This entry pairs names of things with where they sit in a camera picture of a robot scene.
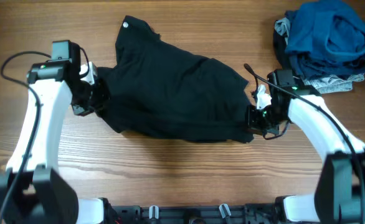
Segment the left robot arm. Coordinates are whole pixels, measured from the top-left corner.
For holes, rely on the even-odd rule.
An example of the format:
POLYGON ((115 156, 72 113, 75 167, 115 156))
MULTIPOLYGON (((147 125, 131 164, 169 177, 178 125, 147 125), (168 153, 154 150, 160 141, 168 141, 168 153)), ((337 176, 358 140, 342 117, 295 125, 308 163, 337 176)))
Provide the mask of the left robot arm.
POLYGON ((0 223, 115 223, 105 198, 81 199, 60 176, 60 135, 68 109, 86 116, 103 109, 108 91, 83 48, 55 41, 45 62, 22 83, 29 101, 13 155, 0 173, 0 223))

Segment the black t-shirt with logo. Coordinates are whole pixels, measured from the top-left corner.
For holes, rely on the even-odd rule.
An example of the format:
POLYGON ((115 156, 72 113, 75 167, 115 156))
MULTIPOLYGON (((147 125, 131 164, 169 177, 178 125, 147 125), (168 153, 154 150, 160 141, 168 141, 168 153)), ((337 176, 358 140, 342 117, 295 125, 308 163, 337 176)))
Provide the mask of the black t-shirt with logo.
POLYGON ((114 131, 192 142, 254 138, 245 122, 248 82, 229 66, 163 42, 133 16, 115 50, 115 67, 98 69, 109 94, 98 115, 114 131))

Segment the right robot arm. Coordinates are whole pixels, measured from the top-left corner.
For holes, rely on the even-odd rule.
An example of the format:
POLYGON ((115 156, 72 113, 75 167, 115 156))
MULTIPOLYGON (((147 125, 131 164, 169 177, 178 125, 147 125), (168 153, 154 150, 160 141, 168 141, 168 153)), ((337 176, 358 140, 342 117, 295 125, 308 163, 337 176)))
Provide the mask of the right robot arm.
POLYGON ((365 143, 332 114, 320 93, 291 70, 254 76, 254 105, 247 108, 247 129, 266 140, 285 134, 280 125, 297 125, 320 156, 323 167, 312 194, 276 199, 279 223, 365 223, 365 143))

